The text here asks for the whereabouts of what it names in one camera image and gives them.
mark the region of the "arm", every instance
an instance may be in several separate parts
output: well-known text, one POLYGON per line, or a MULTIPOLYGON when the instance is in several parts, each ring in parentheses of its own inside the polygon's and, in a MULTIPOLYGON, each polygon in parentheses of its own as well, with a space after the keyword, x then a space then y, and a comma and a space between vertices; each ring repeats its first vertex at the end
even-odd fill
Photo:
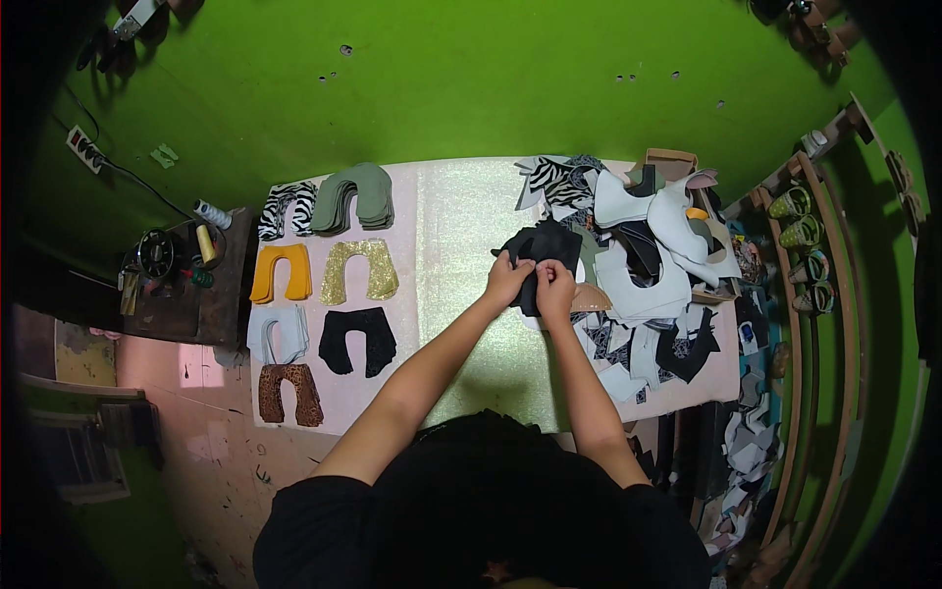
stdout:
POLYGON ((373 484, 413 440, 487 326, 513 301, 533 271, 531 260, 501 252, 484 294, 441 334, 396 369, 311 476, 340 475, 373 484))
POLYGON ((604 468, 622 488, 650 484, 628 446, 618 411, 595 376, 569 321, 576 292, 572 272, 558 260, 540 262, 536 271, 536 303, 556 347, 576 449, 604 468))

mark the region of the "leopard print fabric piece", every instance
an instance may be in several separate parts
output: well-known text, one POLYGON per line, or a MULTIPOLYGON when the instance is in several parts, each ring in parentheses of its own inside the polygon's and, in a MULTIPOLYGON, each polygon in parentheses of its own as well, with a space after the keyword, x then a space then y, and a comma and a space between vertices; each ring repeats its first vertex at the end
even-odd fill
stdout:
POLYGON ((282 423, 282 380, 290 382, 298 395, 295 419, 298 425, 315 428, 324 422, 320 397, 311 368, 306 364, 266 364, 258 376, 258 413, 266 423, 282 423))

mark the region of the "hand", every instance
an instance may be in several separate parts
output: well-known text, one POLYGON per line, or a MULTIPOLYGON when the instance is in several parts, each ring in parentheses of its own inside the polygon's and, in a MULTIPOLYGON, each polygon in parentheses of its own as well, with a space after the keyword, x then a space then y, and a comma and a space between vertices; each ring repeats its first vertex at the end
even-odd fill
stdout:
POLYGON ((576 279, 559 260, 536 265, 536 307, 549 329, 569 325, 569 308, 576 296, 576 279))
POLYGON ((497 257, 491 267, 491 272, 487 275, 487 289, 484 290, 481 299, 490 303, 496 313, 500 313, 516 298, 524 279, 533 272, 535 266, 536 262, 533 260, 517 258, 515 270, 511 264, 510 252, 504 250, 497 257))

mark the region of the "wooden board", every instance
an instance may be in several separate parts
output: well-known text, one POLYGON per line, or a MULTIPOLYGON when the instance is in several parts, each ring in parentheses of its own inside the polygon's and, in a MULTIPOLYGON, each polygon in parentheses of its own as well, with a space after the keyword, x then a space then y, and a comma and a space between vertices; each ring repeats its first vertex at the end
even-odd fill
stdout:
POLYGON ((785 521, 791 522, 798 513, 798 507, 801 504, 801 494, 804 489, 804 483, 808 479, 808 470, 811 468, 811 449, 814 446, 815 422, 818 419, 818 399, 820 396, 820 346, 818 340, 818 319, 812 315, 809 319, 809 339, 811 340, 811 394, 808 396, 808 429, 804 432, 804 449, 801 452, 801 458, 797 459, 798 472, 795 477, 795 488, 798 489, 799 496, 791 502, 791 506, 785 512, 785 521))
MULTIPOLYGON (((771 195, 764 187, 755 188, 758 191, 758 197, 762 205, 768 209, 771 205, 771 195)), ((782 479, 778 485, 778 496, 775 498, 775 505, 772 508, 769 527, 766 528, 765 535, 762 538, 761 547, 766 547, 775 536, 775 529, 778 526, 779 517, 782 514, 782 508, 785 505, 785 495, 788 493, 788 484, 791 482, 791 471, 795 466, 795 452, 798 447, 798 429, 802 420, 802 341, 801 325, 798 322, 798 312, 791 308, 791 302, 795 300, 795 285, 788 281, 788 273, 791 271, 791 260, 788 259, 788 250, 778 244, 778 238, 782 235, 782 228, 778 220, 769 217, 769 227, 771 229, 772 242, 775 245, 775 251, 778 254, 778 265, 781 271, 782 283, 785 286, 785 305, 788 311, 788 327, 791 330, 791 417, 788 422, 788 443, 785 448, 785 456, 782 464, 782 479)))
MULTIPOLYGON (((827 170, 820 166, 816 166, 816 170, 823 179, 827 194, 831 197, 831 202, 834 204, 835 211, 837 211, 837 224, 840 226, 840 232, 843 234, 844 242, 847 244, 847 260, 851 265, 853 296, 855 298, 857 308, 857 333, 860 335, 860 374, 858 379, 860 385, 859 389, 857 390, 857 419, 862 420, 867 414, 867 393, 869 389, 869 367, 867 364, 867 333, 869 330, 867 329, 867 314, 864 312, 863 288, 860 284, 860 275, 857 272, 856 257, 853 254, 853 246, 851 244, 851 231, 848 227, 847 219, 844 217, 844 205, 841 201, 840 194, 837 192, 837 188, 834 183, 831 182, 827 170)), ((847 494, 851 488, 852 480, 853 474, 847 476, 844 480, 844 484, 840 486, 840 493, 837 495, 837 502, 835 503, 834 511, 831 513, 831 519, 828 521, 827 528, 824 530, 824 535, 821 537, 818 548, 815 550, 815 558, 811 563, 811 567, 809 569, 810 571, 818 570, 820 558, 823 555, 823 552, 827 549, 828 543, 831 540, 831 534, 834 533, 834 530, 837 527, 837 522, 839 521, 840 513, 844 508, 844 501, 847 500, 847 494)))

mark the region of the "person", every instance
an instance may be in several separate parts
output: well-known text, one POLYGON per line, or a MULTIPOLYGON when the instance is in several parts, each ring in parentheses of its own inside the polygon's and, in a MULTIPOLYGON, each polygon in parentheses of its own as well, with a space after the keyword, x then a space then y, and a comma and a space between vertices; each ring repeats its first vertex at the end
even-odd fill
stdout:
POLYGON ((254 548, 261 589, 708 587, 703 543, 651 486, 569 318, 557 260, 504 251, 484 294, 402 364, 254 548), (416 434, 488 324, 536 271, 577 453, 485 410, 416 434))

